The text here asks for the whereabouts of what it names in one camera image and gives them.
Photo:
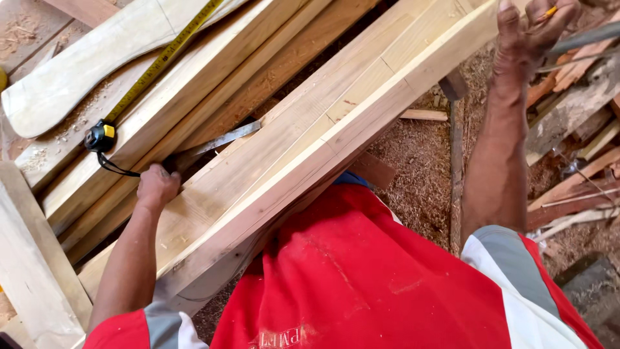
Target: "yellow measuring tape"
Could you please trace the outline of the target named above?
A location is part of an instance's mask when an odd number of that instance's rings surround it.
[[[120,102],[108,113],[104,118],[106,122],[112,122],[116,119],[128,105],[131,104],[144,89],[146,89],[157,76],[166,69],[180,49],[188,42],[189,38],[200,28],[201,25],[211,16],[213,11],[224,0],[210,0],[207,5],[192,19],[192,21],[177,35],[177,37],[164,49],[164,51],[157,57],[155,62],[146,70],[140,79],[125,93]]]

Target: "right hand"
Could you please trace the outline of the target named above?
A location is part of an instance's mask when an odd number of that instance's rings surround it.
[[[553,6],[557,6],[557,12],[545,19],[545,12]],[[547,51],[580,11],[577,0],[532,0],[525,7],[527,23],[522,23],[516,6],[510,0],[500,0],[494,75],[519,74],[529,81]]]
[[[138,186],[138,204],[154,211],[161,211],[164,206],[179,193],[181,175],[178,172],[169,174],[158,163],[140,175]]]

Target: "dirt floor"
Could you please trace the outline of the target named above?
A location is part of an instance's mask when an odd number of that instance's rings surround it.
[[[373,9],[338,41],[325,50],[315,61],[295,76],[274,97],[281,100],[310,76],[325,61],[335,55],[352,38],[377,18],[382,9]],[[608,9],[586,7],[580,22],[572,28],[584,28],[600,21]],[[484,45],[459,69],[469,87],[468,95],[459,103],[464,118],[463,165],[465,176],[467,161],[476,143],[476,137],[485,113],[487,80],[495,54],[495,41]],[[439,86],[425,93],[412,107],[450,113],[450,104]],[[402,223],[425,238],[448,250],[450,245],[450,122],[424,120],[398,120],[369,148],[369,152],[396,169],[396,177],[387,190],[374,191]],[[528,198],[533,199],[560,182],[562,160],[545,156],[532,166],[528,173]],[[552,239],[554,256],[544,255],[544,265],[552,277],[568,269],[587,255],[605,255],[618,268],[620,266],[620,228],[609,228],[608,223],[598,222],[579,225],[556,235]],[[193,320],[201,340],[211,342],[221,311],[234,289],[236,280],[222,290]]]

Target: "gray sleeve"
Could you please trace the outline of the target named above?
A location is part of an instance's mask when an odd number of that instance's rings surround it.
[[[517,232],[499,225],[488,225],[473,235],[521,296],[560,319],[556,302]]]

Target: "tape measure numbers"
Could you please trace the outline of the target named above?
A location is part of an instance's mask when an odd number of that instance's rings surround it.
[[[133,101],[135,101],[140,94],[153,83],[153,81],[159,76],[159,74],[164,71],[171,63],[174,61],[174,58],[179,54],[181,48],[189,41],[189,39],[198,31],[198,29],[206,22],[206,20],[211,16],[213,11],[222,4],[224,0],[210,0],[198,13],[192,21],[177,35],[177,37],[166,46],[164,51],[157,57],[155,62],[146,70],[142,76],[136,81],[135,84],[125,93],[125,95],[121,98],[121,100],[117,103],[116,106],[108,113],[108,115],[99,120],[99,122],[91,127],[91,129],[86,133],[86,137],[84,138],[84,146],[86,149],[91,152],[96,152],[99,154],[99,163],[103,168],[109,171],[113,171],[116,173],[120,173],[121,175],[129,175],[129,176],[139,176],[134,172],[125,171],[119,169],[113,163],[109,162],[103,155],[103,153],[108,152],[114,146],[114,142],[116,139],[116,130],[114,127],[114,120],[123,113],[123,111],[129,106]],[[120,170],[112,170],[106,167],[104,164],[112,165],[114,168]]]

